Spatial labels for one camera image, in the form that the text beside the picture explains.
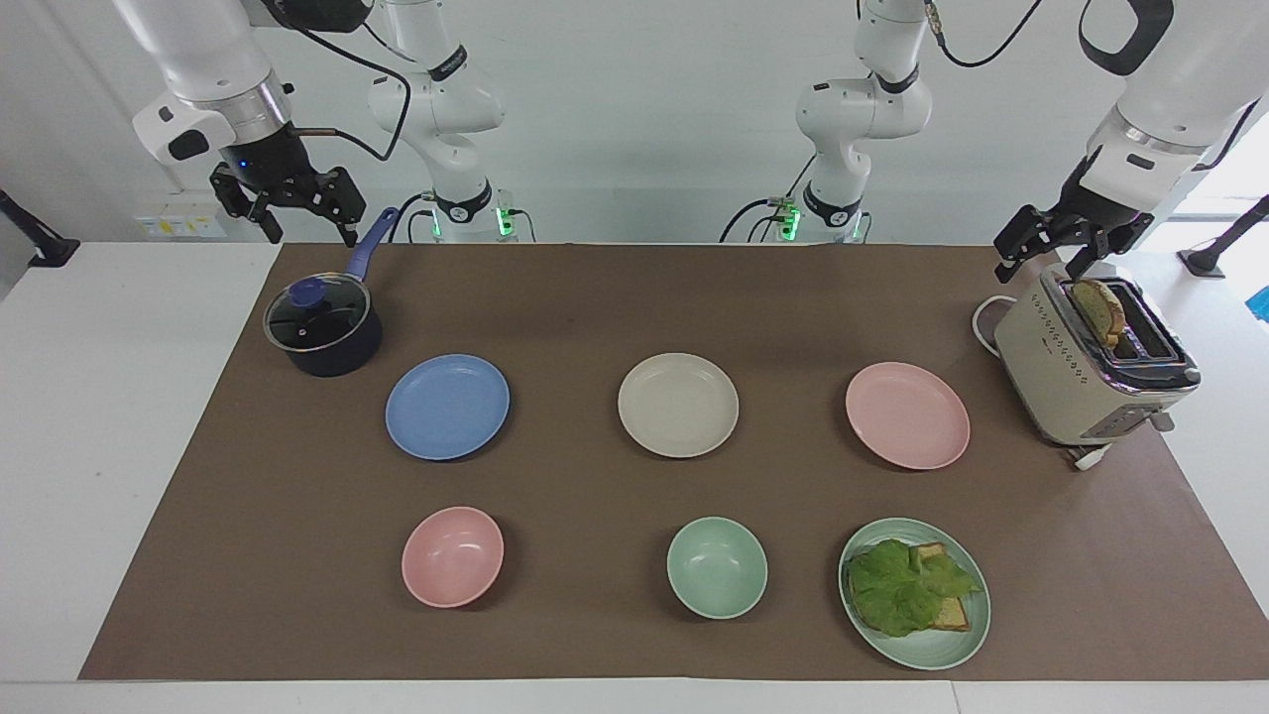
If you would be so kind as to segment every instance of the toaster cord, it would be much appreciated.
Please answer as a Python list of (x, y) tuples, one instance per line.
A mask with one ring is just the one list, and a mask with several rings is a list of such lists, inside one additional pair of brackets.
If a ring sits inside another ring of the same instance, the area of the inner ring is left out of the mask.
[(991, 304), (997, 299), (1004, 299), (1006, 302), (1018, 302), (1016, 297), (1009, 297), (1008, 294), (992, 294), (991, 297), (983, 299), (982, 304), (978, 304), (978, 307), (973, 311), (973, 317), (970, 317), (970, 326), (973, 328), (973, 336), (978, 337), (978, 344), (981, 344), (982, 347), (986, 349), (987, 351), (991, 351), (991, 354), (996, 356), (996, 359), (999, 360), (1000, 350), (996, 349), (996, 345), (987, 341), (987, 337), (982, 336), (982, 330), (978, 328), (978, 316), (981, 316), (982, 311), (987, 308), (987, 304)]

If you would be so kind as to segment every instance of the black stand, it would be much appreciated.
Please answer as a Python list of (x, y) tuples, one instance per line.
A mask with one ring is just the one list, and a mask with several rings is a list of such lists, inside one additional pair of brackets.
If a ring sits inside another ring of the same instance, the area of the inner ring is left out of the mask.
[(1216, 266), (1216, 261), (1221, 259), (1221, 252), (1225, 252), (1233, 245), (1235, 240), (1242, 237), (1242, 233), (1251, 230), (1265, 216), (1269, 216), (1269, 195), (1261, 198), (1242, 217), (1233, 221), (1230, 230), (1225, 231), (1212, 245), (1208, 245), (1203, 250), (1181, 250), (1176, 252), (1176, 256), (1181, 259), (1181, 263), (1185, 263), (1190, 273), (1200, 278), (1223, 278), (1225, 273), (1221, 271), (1221, 268)]
[(32, 268), (61, 268), (80, 246), (80, 241), (62, 237), (43, 221), (28, 213), (3, 189), (0, 189), (0, 212), (36, 245), (36, 256), (27, 263)]

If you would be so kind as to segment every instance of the toaster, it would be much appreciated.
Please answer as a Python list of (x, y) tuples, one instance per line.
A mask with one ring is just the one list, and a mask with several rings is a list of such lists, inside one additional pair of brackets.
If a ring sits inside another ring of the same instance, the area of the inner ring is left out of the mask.
[(1198, 368), (1141, 287), (1109, 265), (1085, 278), (1123, 303), (1119, 342), (1112, 349), (1094, 336), (1071, 295), (1075, 280), (1049, 265), (996, 326), (1009, 379), (1039, 431), (1060, 445), (1107, 445), (1147, 424), (1170, 431), (1166, 410), (1198, 388)]

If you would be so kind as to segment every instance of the beige plate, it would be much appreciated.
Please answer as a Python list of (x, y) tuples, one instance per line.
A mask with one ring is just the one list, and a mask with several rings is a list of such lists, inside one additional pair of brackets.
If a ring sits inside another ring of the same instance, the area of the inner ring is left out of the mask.
[(690, 459), (727, 441), (740, 419), (740, 397), (713, 363), (669, 351), (648, 356), (626, 375), (617, 412), (643, 449)]

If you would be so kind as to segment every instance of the black cable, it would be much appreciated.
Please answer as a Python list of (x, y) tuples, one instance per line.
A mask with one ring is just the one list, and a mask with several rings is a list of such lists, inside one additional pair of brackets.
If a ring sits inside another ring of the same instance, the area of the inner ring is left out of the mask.
[[(282, 6), (278, 3), (278, 0), (274, 0), (274, 6), (277, 6), (279, 10), (282, 10)], [(294, 27), (292, 27), (292, 29), (294, 29), (299, 34), (307, 37), (308, 39), (316, 42), (317, 44), (321, 44), (326, 49), (330, 49), (331, 52), (339, 55), (340, 57), (344, 57), (345, 60), (350, 60), (353, 62), (357, 62), (358, 65), (362, 65), (363, 67), (369, 67), (372, 70), (376, 70), (376, 71), (379, 71), (379, 72), (383, 72), (383, 74), (386, 74), (388, 76), (395, 77), (397, 81), (400, 81), (405, 86), (405, 103), (401, 104), (401, 115), (397, 118), (396, 129), (392, 132), (392, 141), (388, 142), (387, 150), (383, 151), (382, 153), (378, 152), (378, 151), (376, 151), (374, 148), (371, 148), (369, 143), (365, 143), (360, 138), (357, 138), (355, 136), (353, 136), (350, 133), (346, 133), (344, 131), (340, 131), (338, 128), (330, 128), (330, 127), (297, 128), (297, 129), (293, 131), (293, 133), (296, 136), (335, 136), (335, 137), (339, 137), (339, 138), (344, 138), (344, 140), (352, 141), (357, 146), (362, 147), (363, 150), (365, 150), (367, 153), (369, 153), (371, 156), (374, 156), (379, 161), (387, 161), (392, 156), (392, 151), (396, 150), (397, 141), (400, 141), (400, 138), (401, 138), (401, 129), (405, 127), (405, 118), (406, 118), (406, 115), (410, 112), (410, 98), (412, 95), (411, 89), (410, 89), (410, 81), (406, 80), (405, 76), (401, 75), (401, 72), (397, 72), (396, 70), (385, 67), (383, 65), (377, 65), (377, 63), (374, 63), (374, 62), (372, 62), (369, 60), (364, 60), (362, 57), (358, 57), (357, 55), (349, 52), (348, 49), (344, 49), (343, 47), (340, 47), (338, 44), (334, 44), (334, 43), (326, 41), (326, 39), (322, 39), (321, 37), (317, 37), (316, 34), (308, 32), (307, 29), (305, 29), (302, 27), (294, 25)]]
[(401, 216), (404, 216), (405, 212), (410, 209), (410, 205), (414, 205), (416, 200), (423, 200), (424, 195), (425, 195), (424, 193), (415, 193), (410, 198), (406, 198), (405, 203), (401, 204), (401, 208), (397, 212), (397, 219), (396, 222), (392, 223), (392, 230), (388, 231), (388, 242), (392, 242), (392, 240), (396, 237), (396, 228), (397, 226), (401, 224)]
[[(797, 190), (797, 184), (802, 183), (802, 176), (805, 176), (806, 172), (811, 170), (811, 164), (813, 162), (815, 162), (815, 153), (811, 153), (811, 157), (806, 160), (806, 165), (802, 166), (802, 171), (797, 175), (796, 179), (793, 179), (793, 184), (789, 185), (789, 189), (784, 191), (784, 198), (793, 197), (793, 191)], [(772, 211), (772, 222), (775, 221), (775, 217), (779, 216), (779, 212), (780, 212), (779, 208)], [(766, 232), (769, 230), (772, 230), (772, 223), (766, 223), (766, 227), (763, 228), (763, 237), (758, 242), (766, 242)]]
[(718, 237), (718, 242), (726, 242), (727, 233), (731, 232), (732, 226), (735, 226), (740, 221), (740, 218), (745, 216), (745, 213), (753, 211), (754, 208), (758, 208), (759, 205), (766, 205), (766, 198), (759, 198), (758, 200), (747, 203), (740, 211), (736, 211), (736, 214), (732, 216), (730, 221), (727, 221), (727, 227), (722, 228), (722, 235)]
[(410, 241), (410, 245), (414, 245), (414, 219), (419, 216), (434, 216), (434, 213), (430, 208), (420, 208), (410, 213), (410, 217), (405, 221), (405, 238)]
[(396, 55), (397, 57), (405, 60), (406, 62), (415, 62), (415, 63), (418, 63), (418, 61), (414, 57), (411, 57), (411, 56), (406, 55), (405, 52), (397, 49), (396, 47), (392, 47), (391, 44), (388, 44), (387, 41), (385, 41), (382, 37), (379, 37), (379, 33), (374, 32), (374, 28), (372, 28), (369, 25), (369, 23), (362, 23), (362, 28), (365, 29), (365, 32), (371, 33), (371, 37), (374, 38), (374, 42), (378, 42), (379, 46), (383, 47), (385, 49), (387, 49), (388, 52), (392, 52), (393, 55)]
[(1259, 103), (1260, 99), (1256, 99), (1255, 101), (1247, 104), (1247, 108), (1242, 110), (1242, 115), (1239, 117), (1239, 123), (1233, 124), (1233, 131), (1231, 131), (1230, 137), (1225, 140), (1225, 146), (1221, 147), (1221, 152), (1216, 155), (1214, 161), (1212, 161), (1211, 164), (1199, 164), (1190, 170), (1209, 171), (1220, 166), (1221, 161), (1225, 160), (1225, 155), (1228, 153), (1230, 148), (1233, 146), (1233, 141), (1239, 137), (1240, 133), (1242, 133), (1242, 124), (1247, 123), (1247, 119), (1251, 118), (1251, 112), (1256, 110), (1256, 104)]
[(1005, 42), (1000, 47), (997, 47), (995, 52), (987, 55), (986, 57), (976, 62), (967, 62), (964, 60), (961, 60), (959, 57), (953, 55), (950, 49), (948, 49), (947, 38), (943, 36), (943, 23), (942, 20), (939, 20), (938, 8), (934, 5), (934, 0), (925, 0), (925, 6), (926, 6), (926, 14), (930, 16), (930, 30), (934, 32), (934, 41), (938, 43), (939, 48), (943, 49), (943, 53), (947, 55), (947, 58), (950, 60), (953, 65), (972, 70), (975, 67), (981, 67), (987, 62), (991, 62), (992, 60), (999, 57), (1005, 49), (1008, 49), (1009, 46), (1013, 44), (1014, 39), (1018, 37), (1018, 33), (1020, 33), (1023, 28), (1027, 27), (1027, 23), (1030, 22), (1032, 15), (1036, 14), (1036, 10), (1039, 9), (1041, 3), (1044, 0), (1036, 0), (1034, 3), (1032, 3), (1030, 9), (1027, 10), (1027, 14), (1023, 15), (1022, 20), (1019, 20), (1018, 27), (1014, 28), (1014, 32), (1009, 33), (1009, 37), (1005, 38)]
[(749, 237), (745, 238), (745, 242), (753, 242), (754, 241), (754, 235), (758, 232), (758, 226), (760, 226), (763, 223), (766, 223), (766, 227), (772, 227), (770, 223), (774, 223), (774, 222), (775, 222), (775, 218), (772, 218), (772, 217), (758, 218), (758, 222), (754, 223), (754, 227), (749, 228)]
[(529, 221), (529, 237), (533, 238), (533, 242), (538, 241), (538, 231), (537, 231), (537, 228), (533, 227), (533, 216), (530, 216), (528, 211), (525, 211), (523, 208), (511, 208), (510, 211), (506, 212), (506, 214), (508, 216), (524, 216), (524, 218), (527, 221)]
[(872, 232), (872, 213), (864, 211), (864, 213), (859, 216), (859, 221), (863, 222), (864, 218), (868, 218), (868, 227), (864, 228), (864, 237), (863, 240), (859, 241), (859, 245), (864, 245), (865, 242), (868, 242), (868, 233)]
[(1216, 242), (1216, 238), (1214, 237), (1209, 237), (1207, 240), (1200, 240), (1200, 241), (1195, 242), (1194, 245), (1190, 245), (1185, 250), (1198, 251), (1198, 250), (1202, 250), (1203, 247), (1207, 247), (1208, 245), (1212, 245), (1213, 242)]

